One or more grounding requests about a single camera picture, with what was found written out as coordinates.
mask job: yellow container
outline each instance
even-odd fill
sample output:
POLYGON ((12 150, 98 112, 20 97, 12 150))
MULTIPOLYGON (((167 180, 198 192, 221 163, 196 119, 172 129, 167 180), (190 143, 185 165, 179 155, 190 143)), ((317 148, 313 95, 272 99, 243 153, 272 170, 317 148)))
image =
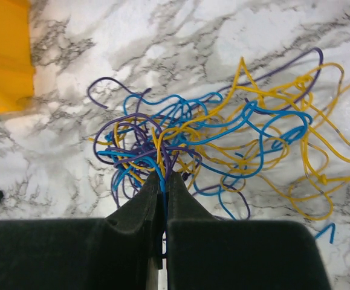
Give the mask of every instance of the yellow container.
POLYGON ((0 114, 23 110, 34 94, 27 0, 0 0, 0 114))

